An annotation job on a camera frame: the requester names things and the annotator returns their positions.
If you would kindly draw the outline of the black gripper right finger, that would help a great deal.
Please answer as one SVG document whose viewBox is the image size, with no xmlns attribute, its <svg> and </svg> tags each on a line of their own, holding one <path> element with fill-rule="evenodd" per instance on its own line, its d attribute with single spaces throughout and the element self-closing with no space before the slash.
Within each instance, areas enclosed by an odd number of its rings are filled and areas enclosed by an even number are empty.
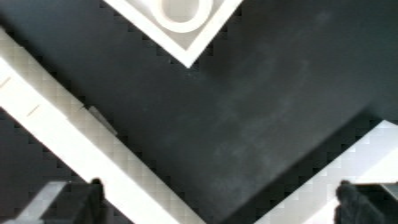
<svg viewBox="0 0 398 224">
<path fill-rule="evenodd" d="M 333 224 L 398 224 L 398 182 L 353 184 L 335 189 Z"/>
</svg>

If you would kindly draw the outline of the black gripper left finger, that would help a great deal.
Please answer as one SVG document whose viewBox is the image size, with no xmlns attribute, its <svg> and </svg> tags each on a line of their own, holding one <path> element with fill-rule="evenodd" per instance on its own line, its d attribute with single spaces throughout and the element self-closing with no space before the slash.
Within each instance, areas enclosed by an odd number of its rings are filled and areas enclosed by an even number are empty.
<svg viewBox="0 0 398 224">
<path fill-rule="evenodd" d="M 99 224 L 102 200 L 99 179 L 88 183 L 51 181 L 10 224 Z"/>
</svg>

